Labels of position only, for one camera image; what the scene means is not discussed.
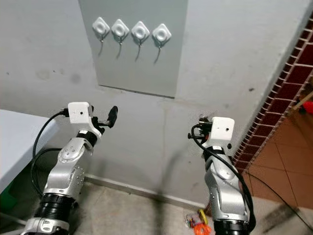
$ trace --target wire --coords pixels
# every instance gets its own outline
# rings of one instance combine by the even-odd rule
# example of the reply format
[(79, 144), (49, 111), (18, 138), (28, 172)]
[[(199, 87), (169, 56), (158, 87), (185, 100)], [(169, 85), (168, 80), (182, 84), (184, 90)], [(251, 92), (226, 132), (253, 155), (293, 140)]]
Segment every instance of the wire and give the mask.
[(247, 172), (247, 174), (257, 179), (258, 181), (262, 182), (264, 185), (266, 185), (273, 193), (275, 193), (289, 207), (290, 210), (292, 210), (293, 213), (295, 213), (296, 216), (299, 217), (299, 219), (311, 230), (311, 232), (313, 232), (313, 228), (307, 222), (305, 222), (304, 219), (291, 207), (291, 205), (289, 205), (274, 189), (272, 189), (267, 183), (265, 183), (263, 180), (259, 179), (258, 177), (250, 174), (249, 172)]
[(60, 150), (61, 150), (61, 148), (48, 148), (48, 149), (45, 149), (45, 150), (41, 151), (40, 153), (38, 153), (36, 155), (35, 160), (32, 162), (31, 170), (30, 170), (30, 176), (31, 176), (31, 179), (32, 179), (32, 185), (36, 189), (36, 191), (38, 193), (40, 193), (40, 196), (42, 196), (42, 191), (40, 189), (40, 185), (39, 185), (39, 181), (38, 181), (38, 175), (35, 174), (35, 172), (37, 170), (36, 162), (46, 152), (60, 151)]
[[(38, 133), (38, 135), (37, 135), (37, 137), (36, 137), (36, 139), (35, 139), (34, 146), (33, 146), (32, 169), (35, 167), (35, 164), (34, 164), (34, 163), (36, 162), (36, 161), (35, 161), (35, 160), (36, 160), (36, 148), (37, 148), (38, 140), (39, 140), (41, 134), (43, 133), (43, 131), (44, 131), (44, 129), (47, 127), (47, 125), (48, 125), (55, 117), (57, 117), (57, 116), (59, 116), (59, 115), (64, 115), (64, 113), (65, 113), (65, 111), (62, 110), (62, 111), (60, 111), (60, 112), (54, 114), (52, 117), (50, 117), (50, 118), (48, 119), (48, 121), (45, 122), (45, 124), (42, 126), (41, 130), (39, 131), (39, 133)], [(39, 188), (38, 181), (37, 181), (37, 182), (35, 181), (35, 177), (34, 177), (34, 174), (33, 174), (32, 170), (31, 170), (31, 182), (32, 182), (32, 185), (33, 185), (34, 189), (36, 190), (36, 192), (38, 193), (38, 195), (41, 197), (43, 193), (42, 193), (42, 191), (41, 191), (40, 188)]]
[(191, 136), (192, 139), (195, 141), (195, 143), (205, 152), (208, 152), (210, 155), (212, 155), (213, 157), (215, 157), (216, 159), (218, 159), (219, 161), (221, 161), (222, 163), (224, 163), (239, 179), (239, 181), (241, 182), (242, 186), (243, 186), (243, 191), (244, 191), (244, 198), (246, 201), (246, 204), (249, 208), (250, 211), (250, 217), (249, 217), (249, 224), (248, 224), (248, 230), (249, 232), (251, 232), (256, 225), (256, 219), (255, 219), (255, 215), (254, 215), (254, 210), (253, 210), (253, 201), (252, 201), (252, 196), (251, 193), (245, 183), (245, 180), (243, 178), (242, 175), (240, 175), (237, 170), (231, 165), (229, 164), (227, 161), (225, 161), (223, 158), (221, 158), (219, 155), (217, 155), (216, 153), (212, 152), (210, 149), (207, 149), (205, 147), (202, 146), (202, 144), (197, 141), (196, 136), (195, 136), (195, 128), (197, 127), (201, 127), (200, 125), (194, 125), (191, 128)]

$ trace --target terracotta floor tile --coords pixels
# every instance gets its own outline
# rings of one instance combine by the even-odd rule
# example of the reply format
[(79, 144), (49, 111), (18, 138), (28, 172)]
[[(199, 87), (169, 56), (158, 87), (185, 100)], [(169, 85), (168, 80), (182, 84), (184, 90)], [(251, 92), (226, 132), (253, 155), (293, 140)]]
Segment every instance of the terracotta floor tile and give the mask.
[(313, 176), (287, 173), (298, 205), (313, 209)]
[(250, 182), (250, 176), (247, 173), (243, 173), (243, 178), (245, 180), (245, 183), (246, 183), (251, 195), (253, 196), (251, 182)]
[(270, 168), (285, 170), (281, 157), (275, 143), (267, 142), (261, 153), (253, 162), (254, 165), (261, 165)]
[(301, 131), (294, 125), (280, 125), (274, 134), (275, 142), (295, 147), (306, 147), (309, 145)]
[(282, 125), (289, 125), (289, 126), (292, 126), (293, 123), (292, 123), (292, 120), (291, 120), (289, 117), (287, 117), (287, 118), (285, 118), (285, 119), (283, 120)]
[[(249, 173), (255, 175), (256, 177), (267, 183), (290, 205), (297, 205), (287, 173), (285, 171), (252, 165), (249, 168)], [(252, 176), (250, 176), (250, 179), (253, 195), (255, 197), (266, 198), (272, 201), (281, 202), (280, 198), (262, 182)]]
[(313, 115), (294, 112), (290, 119), (297, 125), (309, 146), (313, 148)]
[(269, 138), (268, 143), (275, 143), (274, 135)]
[(313, 150), (310, 148), (277, 145), (286, 171), (313, 175)]

